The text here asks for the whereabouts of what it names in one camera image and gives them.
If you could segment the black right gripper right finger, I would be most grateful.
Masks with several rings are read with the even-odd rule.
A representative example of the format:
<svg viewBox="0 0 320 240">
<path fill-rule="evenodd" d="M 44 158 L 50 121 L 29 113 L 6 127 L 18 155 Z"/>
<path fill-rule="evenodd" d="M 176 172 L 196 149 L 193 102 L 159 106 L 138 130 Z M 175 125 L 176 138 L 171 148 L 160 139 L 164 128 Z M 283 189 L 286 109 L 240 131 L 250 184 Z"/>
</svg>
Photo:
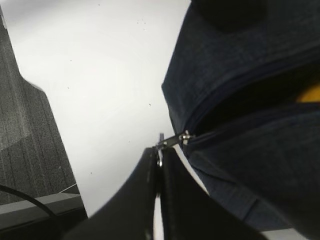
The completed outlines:
<svg viewBox="0 0 320 240">
<path fill-rule="evenodd" d="M 212 200 L 173 148 L 162 151 L 161 213 L 166 240 L 264 240 Z"/>
</svg>

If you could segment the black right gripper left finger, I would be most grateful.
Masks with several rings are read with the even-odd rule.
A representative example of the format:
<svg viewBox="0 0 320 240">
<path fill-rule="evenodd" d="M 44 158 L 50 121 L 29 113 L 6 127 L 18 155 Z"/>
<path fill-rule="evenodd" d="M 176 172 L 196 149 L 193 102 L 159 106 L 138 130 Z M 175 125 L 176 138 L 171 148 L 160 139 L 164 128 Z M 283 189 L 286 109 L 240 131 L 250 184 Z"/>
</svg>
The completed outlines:
<svg viewBox="0 0 320 240">
<path fill-rule="evenodd" d="M 118 192 L 93 216 L 69 231 L 64 239 L 154 239 L 157 158 L 154 148 L 146 148 Z"/>
</svg>

